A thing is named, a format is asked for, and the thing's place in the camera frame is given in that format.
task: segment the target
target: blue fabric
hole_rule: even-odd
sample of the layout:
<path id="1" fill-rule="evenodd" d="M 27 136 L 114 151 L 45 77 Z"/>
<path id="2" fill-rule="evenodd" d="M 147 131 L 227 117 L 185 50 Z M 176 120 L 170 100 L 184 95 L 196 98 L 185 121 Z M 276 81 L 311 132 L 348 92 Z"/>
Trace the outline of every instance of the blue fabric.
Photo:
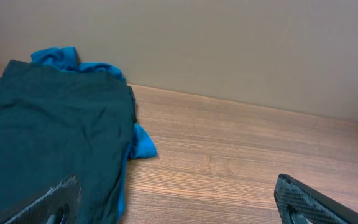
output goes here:
<path id="1" fill-rule="evenodd" d="M 74 47 L 57 48 L 51 47 L 44 50 L 39 50 L 31 54 L 32 63 L 40 65 L 50 65 L 57 70 L 64 72 L 102 72 L 107 71 L 116 78 L 125 80 L 122 76 L 120 69 L 107 63 L 80 63 L 77 61 L 77 54 Z M 124 200 L 124 183 L 125 183 L 125 171 L 128 159 L 146 159 L 155 157 L 157 150 L 150 136 L 146 131 L 138 124 L 134 125 L 134 132 L 132 141 L 127 146 L 124 153 L 124 159 L 122 160 L 122 182 L 118 200 L 118 215 L 124 213 L 125 200 Z"/>

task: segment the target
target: dark green cloth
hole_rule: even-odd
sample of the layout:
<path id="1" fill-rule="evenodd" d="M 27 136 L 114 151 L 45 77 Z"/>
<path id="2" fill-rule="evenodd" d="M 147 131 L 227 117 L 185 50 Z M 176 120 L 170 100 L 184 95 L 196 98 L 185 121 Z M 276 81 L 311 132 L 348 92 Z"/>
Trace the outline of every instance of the dark green cloth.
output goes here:
<path id="1" fill-rule="evenodd" d="M 0 78 L 0 212 L 77 175 L 77 223 L 116 223 L 132 89 L 108 72 L 10 61 Z"/>

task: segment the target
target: wood grain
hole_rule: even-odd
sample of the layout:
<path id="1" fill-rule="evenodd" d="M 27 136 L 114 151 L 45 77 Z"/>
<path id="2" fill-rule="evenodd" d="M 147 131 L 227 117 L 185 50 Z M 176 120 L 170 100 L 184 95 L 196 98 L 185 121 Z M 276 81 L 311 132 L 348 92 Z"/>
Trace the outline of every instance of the wood grain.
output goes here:
<path id="1" fill-rule="evenodd" d="M 132 87 L 158 157 L 128 162 L 121 223 L 280 223 L 280 173 L 358 212 L 358 123 Z"/>

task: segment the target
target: fabric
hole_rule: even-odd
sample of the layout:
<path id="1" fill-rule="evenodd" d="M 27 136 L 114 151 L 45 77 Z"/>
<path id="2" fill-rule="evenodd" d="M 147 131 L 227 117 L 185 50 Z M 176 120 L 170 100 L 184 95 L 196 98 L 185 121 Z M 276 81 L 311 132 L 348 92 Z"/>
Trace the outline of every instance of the fabric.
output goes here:
<path id="1" fill-rule="evenodd" d="M 106 63 L 80 63 L 78 64 L 77 54 L 74 47 L 56 48 L 39 50 L 31 55 L 32 63 L 40 65 L 50 65 L 53 68 L 64 72 L 73 73 L 87 73 L 106 71 L 112 76 L 125 80 L 122 76 L 120 69 L 113 65 Z M 135 98 L 132 97 L 133 104 L 135 105 Z M 122 179 L 121 188 L 119 194 L 119 200 L 117 203 L 119 217 L 124 213 L 125 200 L 124 200 L 124 183 L 125 183 L 125 171 L 127 159 L 146 159 L 155 157 L 157 150 L 150 136 L 146 131 L 138 124 L 134 125 L 134 134 L 131 143 L 128 145 L 124 158 L 122 160 Z"/>
<path id="2" fill-rule="evenodd" d="M 109 72 L 10 61 L 0 78 L 0 212 L 76 174 L 77 223 L 116 223 L 132 89 Z"/>

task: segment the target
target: wall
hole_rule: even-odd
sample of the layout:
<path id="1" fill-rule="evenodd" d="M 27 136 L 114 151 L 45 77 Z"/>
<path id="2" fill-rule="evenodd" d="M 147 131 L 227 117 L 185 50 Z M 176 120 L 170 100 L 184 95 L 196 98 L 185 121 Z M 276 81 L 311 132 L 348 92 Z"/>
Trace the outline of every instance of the wall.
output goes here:
<path id="1" fill-rule="evenodd" d="M 358 121 L 358 1 L 0 0 L 0 63 L 66 45 L 130 83 Z"/>

